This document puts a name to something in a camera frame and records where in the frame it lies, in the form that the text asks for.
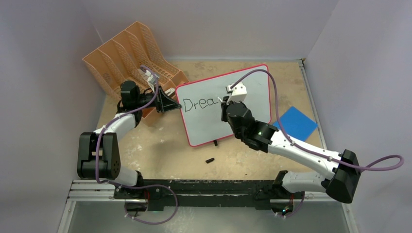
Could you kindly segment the pink-framed whiteboard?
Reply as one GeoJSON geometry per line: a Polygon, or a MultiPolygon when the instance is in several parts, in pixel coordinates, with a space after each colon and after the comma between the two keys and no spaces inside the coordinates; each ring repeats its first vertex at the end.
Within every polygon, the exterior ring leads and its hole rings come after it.
{"type": "Polygon", "coordinates": [[[221,121],[219,100],[228,95],[227,86],[250,71],[254,73],[242,80],[247,90],[245,105],[255,119],[271,122],[273,100],[268,70],[267,65],[261,64],[179,85],[176,94],[189,145],[196,147],[233,134],[229,124],[221,121]]]}

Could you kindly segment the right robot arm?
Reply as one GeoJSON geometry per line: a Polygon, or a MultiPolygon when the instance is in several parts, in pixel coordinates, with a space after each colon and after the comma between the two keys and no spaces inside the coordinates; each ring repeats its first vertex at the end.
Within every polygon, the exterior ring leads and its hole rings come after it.
{"type": "Polygon", "coordinates": [[[289,193],[322,192],[342,203],[352,203],[361,172],[357,156],[350,150],[342,153],[324,150],[284,135],[268,123],[256,120],[242,102],[228,96],[221,101],[222,121],[234,136],[253,150],[280,155],[312,169],[312,172],[281,172],[273,192],[283,198],[289,193]]]}

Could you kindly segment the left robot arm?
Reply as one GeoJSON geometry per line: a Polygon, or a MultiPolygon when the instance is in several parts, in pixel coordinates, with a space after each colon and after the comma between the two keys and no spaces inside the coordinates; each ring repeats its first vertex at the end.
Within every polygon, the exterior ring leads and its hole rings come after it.
{"type": "Polygon", "coordinates": [[[180,109],[181,105],[160,85],[155,85],[150,93],[141,92],[134,81],[120,85],[120,97],[116,115],[109,123],[80,135],[77,174],[81,179],[126,187],[126,193],[138,199],[145,192],[143,177],[139,171],[121,164],[119,141],[139,125],[144,109],[155,108],[163,113],[180,109]]]}

